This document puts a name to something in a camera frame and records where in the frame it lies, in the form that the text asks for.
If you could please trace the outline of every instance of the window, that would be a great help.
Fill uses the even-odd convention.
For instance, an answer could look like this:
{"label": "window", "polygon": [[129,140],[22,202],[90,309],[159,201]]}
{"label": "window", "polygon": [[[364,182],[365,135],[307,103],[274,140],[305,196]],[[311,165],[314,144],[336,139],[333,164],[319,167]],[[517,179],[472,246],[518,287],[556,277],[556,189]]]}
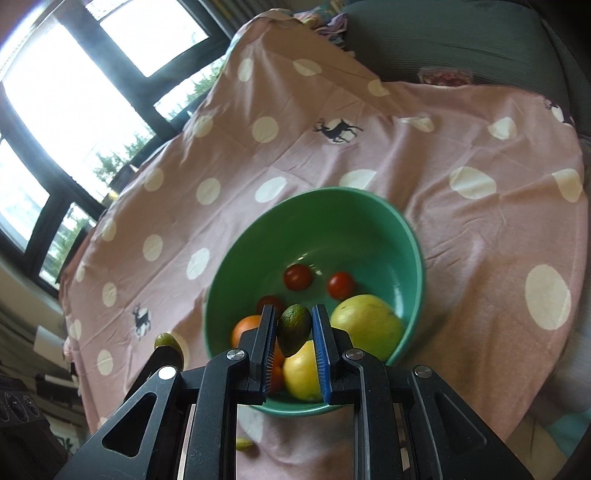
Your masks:
{"label": "window", "polygon": [[100,26],[146,77],[207,38],[177,0],[127,2]]}
{"label": "window", "polygon": [[154,105],[158,113],[172,120],[192,101],[207,92],[215,83],[225,59],[223,56],[214,61],[170,90]]}
{"label": "window", "polygon": [[49,194],[0,137],[0,229],[25,251]]}
{"label": "window", "polygon": [[4,85],[31,134],[98,201],[154,136],[62,25],[28,48]]}
{"label": "window", "polygon": [[0,248],[56,295],[99,216],[182,131],[229,39],[198,0],[63,0],[42,17],[0,64]]}
{"label": "window", "polygon": [[72,203],[43,261],[40,273],[41,278],[57,288],[59,286],[61,269],[64,266],[68,253],[70,253],[72,245],[81,233],[86,236],[90,229],[95,226],[96,222],[84,210],[78,207],[78,205]]}

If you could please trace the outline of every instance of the tree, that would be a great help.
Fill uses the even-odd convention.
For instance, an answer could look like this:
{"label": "tree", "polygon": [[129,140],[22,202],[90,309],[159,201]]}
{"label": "tree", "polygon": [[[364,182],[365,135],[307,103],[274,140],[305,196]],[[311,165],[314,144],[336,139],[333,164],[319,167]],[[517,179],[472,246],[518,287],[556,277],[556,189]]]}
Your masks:
{"label": "tree", "polygon": [[106,185],[111,183],[117,172],[138,152],[145,147],[146,143],[150,140],[149,137],[142,136],[140,134],[134,134],[135,140],[129,145],[124,145],[123,149],[125,154],[119,155],[116,152],[111,151],[108,155],[103,155],[100,152],[96,152],[96,158],[99,160],[100,165],[93,168],[93,172],[96,178],[105,182]]}
{"label": "tree", "polygon": [[203,75],[203,78],[200,79],[198,82],[193,80],[193,91],[187,95],[185,105],[190,104],[193,100],[198,98],[200,95],[207,92],[213,84],[216,83],[217,77],[220,74],[224,64],[224,58],[219,59],[218,61],[212,63],[212,72],[209,75]]}
{"label": "tree", "polygon": [[51,242],[41,272],[48,280],[58,283],[60,270],[66,261],[76,237],[88,222],[88,217],[74,205],[70,206],[64,221]]}

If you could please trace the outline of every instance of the yellow lemon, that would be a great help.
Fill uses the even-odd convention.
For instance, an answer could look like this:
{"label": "yellow lemon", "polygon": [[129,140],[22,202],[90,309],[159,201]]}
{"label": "yellow lemon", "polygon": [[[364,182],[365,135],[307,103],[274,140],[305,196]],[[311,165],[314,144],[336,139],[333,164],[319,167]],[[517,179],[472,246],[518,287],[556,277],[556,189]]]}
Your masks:
{"label": "yellow lemon", "polygon": [[322,401],[312,340],[308,340],[295,355],[285,359],[283,377],[287,391],[295,398]]}

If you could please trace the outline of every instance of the avocado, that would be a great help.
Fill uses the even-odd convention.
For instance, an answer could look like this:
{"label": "avocado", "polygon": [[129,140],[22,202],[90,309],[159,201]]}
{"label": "avocado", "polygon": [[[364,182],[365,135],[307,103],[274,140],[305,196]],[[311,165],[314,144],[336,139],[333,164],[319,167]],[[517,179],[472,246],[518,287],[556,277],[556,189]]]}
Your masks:
{"label": "avocado", "polygon": [[295,355],[312,330],[312,315],[302,305],[287,307],[277,322],[277,343],[285,358]]}

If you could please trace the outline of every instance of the polka dot pattern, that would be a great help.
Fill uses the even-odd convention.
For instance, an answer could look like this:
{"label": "polka dot pattern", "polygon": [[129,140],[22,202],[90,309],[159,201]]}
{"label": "polka dot pattern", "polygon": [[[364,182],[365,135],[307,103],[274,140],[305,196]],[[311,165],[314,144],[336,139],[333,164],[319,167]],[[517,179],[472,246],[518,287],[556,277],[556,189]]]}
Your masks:
{"label": "polka dot pattern", "polygon": [[259,118],[252,126],[252,136],[259,143],[269,143],[279,133],[279,125],[273,117]]}
{"label": "polka dot pattern", "polygon": [[197,201],[201,205],[211,205],[220,195],[221,189],[218,179],[203,180],[197,188]]}
{"label": "polka dot pattern", "polygon": [[238,80],[247,82],[252,77],[252,71],[255,68],[255,63],[251,59],[244,59],[238,66]]}
{"label": "polka dot pattern", "polygon": [[570,203],[578,201],[583,191],[579,172],[573,168],[565,168],[552,174],[562,197]]}
{"label": "polka dot pattern", "polygon": [[390,90],[382,85],[380,79],[371,80],[368,83],[368,90],[373,96],[376,97],[383,97],[386,95],[390,95]]}
{"label": "polka dot pattern", "polygon": [[322,73],[322,67],[312,60],[294,60],[293,66],[297,73],[303,75],[304,77],[310,77],[312,75],[318,75],[319,73]]}
{"label": "polka dot pattern", "polygon": [[80,338],[82,337],[82,323],[80,320],[76,319],[70,324],[68,335],[77,342],[80,341]]}
{"label": "polka dot pattern", "polygon": [[162,183],[164,182],[164,172],[162,171],[161,168],[153,168],[152,170],[150,170],[144,179],[144,188],[148,191],[148,192],[155,192],[156,190],[158,190],[161,186]]}
{"label": "polka dot pattern", "polygon": [[415,116],[411,118],[401,118],[400,121],[403,124],[412,125],[414,128],[420,130],[421,132],[432,132],[433,130],[435,130],[433,120],[427,117]]}
{"label": "polka dot pattern", "polygon": [[510,116],[497,120],[486,127],[488,132],[499,140],[512,140],[517,136],[517,125]]}
{"label": "polka dot pattern", "polygon": [[144,258],[148,262],[153,262],[157,260],[160,254],[162,253],[162,237],[159,235],[150,235],[144,241],[144,247],[142,249],[144,253]]}
{"label": "polka dot pattern", "polygon": [[78,283],[80,283],[82,280],[84,280],[84,275],[86,275],[86,266],[84,265],[84,263],[80,263],[80,265],[78,265],[78,268],[76,269],[74,278]]}
{"label": "polka dot pattern", "polygon": [[256,191],[255,200],[258,203],[270,202],[281,193],[286,184],[287,180],[283,177],[275,177],[274,179],[267,180]]}
{"label": "polka dot pattern", "polygon": [[105,283],[103,287],[103,304],[105,307],[112,307],[117,301],[117,287],[112,282]]}
{"label": "polka dot pattern", "polygon": [[464,198],[478,200],[496,193],[496,182],[472,167],[456,168],[449,175],[449,186]]}
{"label": "polka dot pattern", "polygon": [[197,138],[205,137],[213,128],[213,118],[210,115],[203,115],[197,118],[193,125],[193,135]]}
{"label": "polka dot pattern", "polygon": [[562,327],[572,307],[566,282],[549,265],[538,265],[527,275],[525,301],[531,317],[544,330]]}
{"label": "polka dot pattern", "polygon": [[562,113],[562,109],[559,106],[553,106],[550,108],[552,111],[552,115],[558,120],[559,122],[564,123],[564,113]]}
{"label": "polka dot pattern", "polygon": [[353,170],[343,175],[339,180],[339,187],[350,187],[363,190],[375,177],[374,170]]}
{"label": "polka dot pattern", "polygon": [[254,408],[246,405],[238,405],[237,419],[244,432],[255,442],[260,443],[262,439],[262,428],[265,417]]}
{"label": "polka dot pattern", "polygon": [[96,367],[101,375],[106,377],[113,371],[113,356],[108,350],[101,350],[96,358]]}
{"label": "polka dot pattern", "polygon": [[110,242],[115,238],[117,233],[117,224],[111,218],[109,218],[104,224],[100,231],[100,236],[105,242]]}
{"label": "polka dot pattern", "polygon": [[208,263],[209,250],[207,248],[202,248],[201,250],[195,252],[193,255],[191,255],[189,264],[187,265],[187,278],[189,280],[195,280],[205,271]]}

